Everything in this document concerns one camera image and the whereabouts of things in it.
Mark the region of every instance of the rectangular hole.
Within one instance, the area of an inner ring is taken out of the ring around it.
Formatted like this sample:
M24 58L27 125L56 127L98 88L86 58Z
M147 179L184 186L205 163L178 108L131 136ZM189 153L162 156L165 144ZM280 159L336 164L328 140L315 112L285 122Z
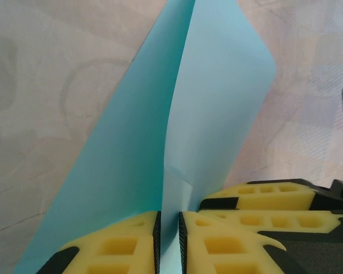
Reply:
M136 237L120 236L110 238L103 242L98 255L132 255L136 245Z
M86 274L127 274L129 265L91 265L87 268Z
M297 187L295 186L290 186L290 185L283 185L283 186L278 186L280 191L282 192L290 192L290 191L297 191Z
M256 215L242 215L240 217L240 223L243 225L260 225L261 218Z
M255 264L215 264L216 274L259 274L259 270Z
M254 187L241 187L238 189L239 194L252 194L254 193Z
M273 192L274 191L273 187L268 187L268 186L260 187L259 190L262 193L267 193L267 192Z
M297 216L296 219L302 227L316 228L323 224L318 216Z
M274 227L281 227L281 228L291 227L291 222L287 217L275 216L275 217L271 217L270 220Z
M207 237L205 245L209 254L246 253L241 241L229 236Z

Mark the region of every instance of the black object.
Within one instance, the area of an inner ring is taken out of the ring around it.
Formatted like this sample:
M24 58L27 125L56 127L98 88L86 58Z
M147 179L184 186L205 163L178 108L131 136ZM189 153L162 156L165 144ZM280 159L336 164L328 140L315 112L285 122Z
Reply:
M308 186L315 191L313 201L309 210L341 210L343 209L343 181L334 180L331 188L319 187L304 179L284 179L284 180L266 180L252 181L247 184L268 184L268 183L296 183ZM236 209L239 197L229 198L209 198L204 199L200 204L200 210L203 209Z
M343 214L343 211L332 212ZM288 254L309 273L343 274L343 218L340 221L329 233L259 231L259 234L281 242Z
M183 213L179 212L179 244L181 246L182 273L187 273L187 247L188 231L184 221Z
M265 245L265 251L284 274L308 274L286 251L272 245Z
M160 235L161 235L161 211L158 211L153 229L154 241L154 265L155 274L160 272Z
M55 253L37 274L62 274L79 250L78 247L69 247Z

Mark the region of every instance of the light blue paper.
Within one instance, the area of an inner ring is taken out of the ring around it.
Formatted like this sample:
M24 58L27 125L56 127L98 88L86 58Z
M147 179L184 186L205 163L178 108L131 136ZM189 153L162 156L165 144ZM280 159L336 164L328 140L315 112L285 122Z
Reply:
M161 209L166 125L193 4L163 9L15 273L36 273L68 241Z
M162 250L176 235L178 211L196 211L223 187L275 73L235 1L196 0L167 125ZM180 264L170 265L180 257L172 247L162 274L181 273Z

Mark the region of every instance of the plaid pattern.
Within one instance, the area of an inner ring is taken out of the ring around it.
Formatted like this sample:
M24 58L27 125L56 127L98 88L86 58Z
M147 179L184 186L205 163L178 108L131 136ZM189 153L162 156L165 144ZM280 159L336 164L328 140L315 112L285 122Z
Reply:
M240 0L277 75L226 185L343 180L343 0Z

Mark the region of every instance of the yellow foam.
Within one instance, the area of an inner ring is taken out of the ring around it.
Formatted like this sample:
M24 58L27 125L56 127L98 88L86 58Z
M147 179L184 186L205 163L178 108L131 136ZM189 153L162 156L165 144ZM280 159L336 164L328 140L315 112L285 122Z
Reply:
M282 274L263 246L286 250L271 238L196 212L183 212L188 231L187 274Z
M239 184L206 197L239 197L239 209L308 210L315 191L296 183Z
M146 212L64 245L80 251L63 274L154 274L153 228Z
M341 224L339 218L343 217L330 211L202 210L199 213L252 232L329 233Z

